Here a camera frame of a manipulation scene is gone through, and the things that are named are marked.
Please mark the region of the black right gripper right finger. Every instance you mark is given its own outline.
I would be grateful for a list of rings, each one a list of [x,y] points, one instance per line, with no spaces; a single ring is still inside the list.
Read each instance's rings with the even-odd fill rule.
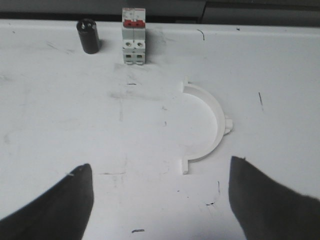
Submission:
[[[228,195],[248,240],[320,238],[320,201],[276,182],[244,158],[231,157]]]

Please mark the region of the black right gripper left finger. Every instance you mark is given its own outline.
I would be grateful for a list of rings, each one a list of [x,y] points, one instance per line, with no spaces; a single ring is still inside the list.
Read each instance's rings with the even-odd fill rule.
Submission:
[[[0,221],[2,240],[81,240],[94,205],[90,164],[74,168],[42,195]]]

